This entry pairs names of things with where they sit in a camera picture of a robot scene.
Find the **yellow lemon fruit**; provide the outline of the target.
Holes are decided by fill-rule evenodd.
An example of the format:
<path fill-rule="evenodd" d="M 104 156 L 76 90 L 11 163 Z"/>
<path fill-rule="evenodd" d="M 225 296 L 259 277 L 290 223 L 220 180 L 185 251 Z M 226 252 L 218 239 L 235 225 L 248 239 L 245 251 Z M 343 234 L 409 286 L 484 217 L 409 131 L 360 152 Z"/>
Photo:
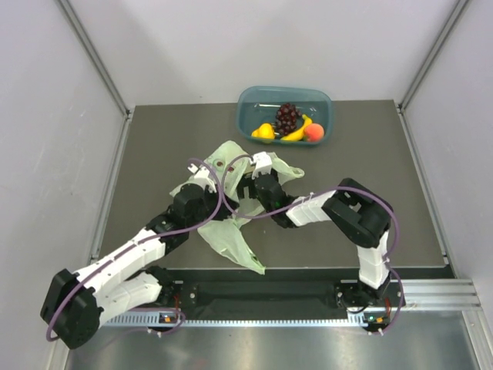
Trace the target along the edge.
<path fill-rule="evenodd" d="M 270 123 L 261 124 L 252 132 L 251 136 L 263 140 L 274 140 L 276 138 L 274 128 Z"/>

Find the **orange peach fruit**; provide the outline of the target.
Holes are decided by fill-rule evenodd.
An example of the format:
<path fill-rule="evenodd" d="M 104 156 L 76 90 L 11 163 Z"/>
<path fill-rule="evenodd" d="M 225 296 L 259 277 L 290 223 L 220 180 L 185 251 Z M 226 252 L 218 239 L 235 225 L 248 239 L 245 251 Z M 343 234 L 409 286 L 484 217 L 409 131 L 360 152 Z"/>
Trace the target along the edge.
<path fill-rule="evenodd" d="M 304 140 L 306 142 L 319 142 L 325 136 L 324 128 L 318 123 L 311 123 L 304 129 Z"/>

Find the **right aluminium frame post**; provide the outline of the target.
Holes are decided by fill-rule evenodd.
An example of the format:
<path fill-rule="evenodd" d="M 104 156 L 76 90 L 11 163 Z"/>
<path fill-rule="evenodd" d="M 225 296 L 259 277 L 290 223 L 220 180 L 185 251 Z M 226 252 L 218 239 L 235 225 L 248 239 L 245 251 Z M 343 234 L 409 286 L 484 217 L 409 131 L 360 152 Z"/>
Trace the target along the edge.
<path fill-rule="evenodd" d="M 397 104 L 397 112 L 401 115 L 403 115 L 406 108 L 410 106 L 413 98 L 417 94 L 429 72 L 432 70 L 442 49 L 450 39 L 451 34 L 458 26 L 458 23 L 470 4 L 470 0 L 457 0 L 454 2 L 451 11 L 448 13 L 444 21 L 444 24 L 440 27 L 438 34 L 434 37 L 428 53 L 424 57 L 417 72 L 411 80 L 411 84 L 406 89 L 401 101 Z"/>

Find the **dark red grape bunch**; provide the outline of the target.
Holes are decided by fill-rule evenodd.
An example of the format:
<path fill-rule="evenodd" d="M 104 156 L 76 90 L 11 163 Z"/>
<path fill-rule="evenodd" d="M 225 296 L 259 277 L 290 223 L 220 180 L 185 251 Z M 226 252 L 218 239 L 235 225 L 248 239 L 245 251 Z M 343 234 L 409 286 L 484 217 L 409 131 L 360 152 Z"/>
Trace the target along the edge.
<path fill-rule="evenodd" d="M 284 103 L 276 112 L 274 128 L 280 136 L 286 136 L 297 129 L 300 110 L 293 103 Z"/>

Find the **yellow banana fruit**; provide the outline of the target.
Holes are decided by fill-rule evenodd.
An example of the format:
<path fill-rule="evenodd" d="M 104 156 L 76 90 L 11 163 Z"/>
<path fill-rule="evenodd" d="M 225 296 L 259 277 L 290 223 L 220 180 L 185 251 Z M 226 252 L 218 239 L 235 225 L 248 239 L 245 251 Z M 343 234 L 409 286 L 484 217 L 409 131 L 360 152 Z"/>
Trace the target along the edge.
<path fill-rule="evenodd" d="M 302 126 L 299 129 L 293 131 L 292 133 L 283 136 L 280 139 L 281 141 L 296 142 L 304 138 L 304 130 L 313 123 L 313 120 L 307 115 L 302 115 L 302 118 L 304 119 Z"/>

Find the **aluminium frame post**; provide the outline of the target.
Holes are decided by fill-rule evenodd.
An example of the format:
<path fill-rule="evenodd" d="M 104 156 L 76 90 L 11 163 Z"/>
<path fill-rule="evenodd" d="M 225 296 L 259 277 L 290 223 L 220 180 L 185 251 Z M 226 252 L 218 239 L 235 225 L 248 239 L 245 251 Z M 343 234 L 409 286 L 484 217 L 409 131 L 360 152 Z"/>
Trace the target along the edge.
<path fill-rule="evenodd" d="M 96 73 L 101 79 L 102 84 L 105 86 L 106 90 L 111 96 L 112 101 L 115 103 L 117 109 L 124 116 L 128 116 L 130 114 L 130 108 L 125 103 L 122 95 L 117 89 L 116 84 L 114 83 L 108 69 L 106 68 L 105 63 L 103 62 L 100 54 L 94 46 L 89 33 L 86 31 L 85 26 L 82 24 L 82 21 L 78 16 L 75 8 L 71 4 L 71 2 L 67 0 L 55 0 L 55 3 L 59 7 L 62 15 L 67 20 L 71 29 L 75 33 L 75 36 L 79 40 L 82 49 L 89 58 L 89 61 L 91 62 Z"/>
<path fill-rule="evenodd" d="M 401 115 L 403 115 L 406 108 L 410 106 L 413 98 L 417 94 L 429 72 L 432 70 L 442 49 L 450 39 L 451 34 L 458 26 L 458 23 L 470 4 L 470 0 L 457 0 L 454 2 L 451 11 L 448 13 L 444 21 L 444 24 L 440 27 L 438 34 L 434 37 L 428 53 L 424 57 L 417 72 L 411 80 L 411 84 L 406 89 L 401 101 L 397 104 L 397 112 Z"/>

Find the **left aluminium frame post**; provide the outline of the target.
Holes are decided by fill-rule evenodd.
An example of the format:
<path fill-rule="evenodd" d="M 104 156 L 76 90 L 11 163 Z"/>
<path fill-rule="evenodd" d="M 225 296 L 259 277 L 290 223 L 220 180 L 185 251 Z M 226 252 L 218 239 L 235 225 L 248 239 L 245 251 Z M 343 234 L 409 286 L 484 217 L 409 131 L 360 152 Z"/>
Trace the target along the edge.
<path fill-rule="evenodd" d="M 82 24 L 82 21 L 78 16 L 75 8 L 71 4 L 71 2 L 67 0 L 55 0 L 55 3 L 59 7 L 62 15 L 67 20 L 71 29 L 75 33 L 75 36 L 79 40 L 82 49 L 89 58 L 89 61 L 91 62 L 96 73 L 101 79 L 102 84 L 105 86 L 106 90 L 111 96 L 112 101 L 115 103 L 117 109 L 124 116 L 128 116 L 130 114 L 130 108 L 125 103 L 122 95 L 117 89 L 116 84 L 114 83 L 108 69 L 106 68 L 105 63 L 103 62 L 100 54 L 94 46 L 89 33 L 86 31 L 85 26 Z"/>

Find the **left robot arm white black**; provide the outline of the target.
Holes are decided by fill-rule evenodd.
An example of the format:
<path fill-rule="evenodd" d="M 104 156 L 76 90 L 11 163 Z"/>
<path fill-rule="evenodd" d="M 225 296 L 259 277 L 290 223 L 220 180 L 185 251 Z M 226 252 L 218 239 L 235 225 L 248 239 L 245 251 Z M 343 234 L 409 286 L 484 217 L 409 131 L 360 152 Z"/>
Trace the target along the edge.
<path fill-rule="evenodd" d="M 143 304 L 169 304 L 175 288 L 151 263 L 184 244 L 190 232 L 227 219 L 238 205 L 235 190 L 186 183 L 166 210 L 124 245 L 75 272 L 56 273 L 40 312 L 48 325 L 47 341 L 77 349 L 117 315 Z"/>

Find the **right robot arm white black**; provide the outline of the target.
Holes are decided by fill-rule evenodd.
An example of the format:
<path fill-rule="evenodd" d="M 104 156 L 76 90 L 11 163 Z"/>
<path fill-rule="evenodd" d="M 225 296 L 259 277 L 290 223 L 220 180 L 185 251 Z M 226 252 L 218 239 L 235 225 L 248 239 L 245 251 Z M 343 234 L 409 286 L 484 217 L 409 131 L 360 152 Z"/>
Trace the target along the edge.
<path fill-rule="evenodd" d="M 330 221 L 356 245 L 359 260 L 356 287 L 339 291 L 338 304 L 359 313 L 387 297 L 390 271 L 387 240 L 391 226 L 390 204 L 356 180 L 343 179 L 335 191 L 317 196 L 287 194 L 276 175 L 243 178 L 236 189 L 239 199 L 254 199 L 282 228 Z"/>

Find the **teal plastic container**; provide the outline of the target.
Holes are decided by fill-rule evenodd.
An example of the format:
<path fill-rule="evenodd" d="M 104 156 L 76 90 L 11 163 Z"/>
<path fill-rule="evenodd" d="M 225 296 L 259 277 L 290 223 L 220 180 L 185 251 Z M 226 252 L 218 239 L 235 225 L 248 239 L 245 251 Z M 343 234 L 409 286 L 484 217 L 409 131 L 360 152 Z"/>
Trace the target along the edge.
<path fill-rule="evenodd" d="M 332 134 L 334 109 L 319 90 L 253 86 L 240 94 L 236 127 L 259 143 L 315 146 Z"/>

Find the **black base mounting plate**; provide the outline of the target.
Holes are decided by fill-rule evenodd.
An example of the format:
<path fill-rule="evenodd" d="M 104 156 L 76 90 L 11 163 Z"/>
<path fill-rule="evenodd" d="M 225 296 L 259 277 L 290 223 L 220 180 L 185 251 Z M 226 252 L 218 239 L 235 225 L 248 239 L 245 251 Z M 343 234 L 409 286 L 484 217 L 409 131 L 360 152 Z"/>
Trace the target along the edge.
<path fill-rule="evenodd" d="M 339 291 L 356 287 L 357 269 L 271 268 L 265 274 L 245 269 L 167 269 L 165 291 L 151 308 L 179 308 L 192 320 L 310 320 L 344 318 L 352 308 L 338 304 Z M 391 282 L 376 304 L 388 313 L 402 296 Z"/>

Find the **aluminium rail profile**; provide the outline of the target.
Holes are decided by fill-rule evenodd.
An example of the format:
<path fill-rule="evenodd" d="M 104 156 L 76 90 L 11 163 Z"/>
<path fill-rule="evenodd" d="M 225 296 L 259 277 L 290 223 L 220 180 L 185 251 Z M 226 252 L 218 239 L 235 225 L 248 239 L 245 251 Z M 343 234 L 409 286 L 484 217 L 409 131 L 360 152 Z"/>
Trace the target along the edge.
<path fill-rule="evenodd" d="M 405 279 L 405 311 L 478 311 L 481 302 L 468 279 Z"/>

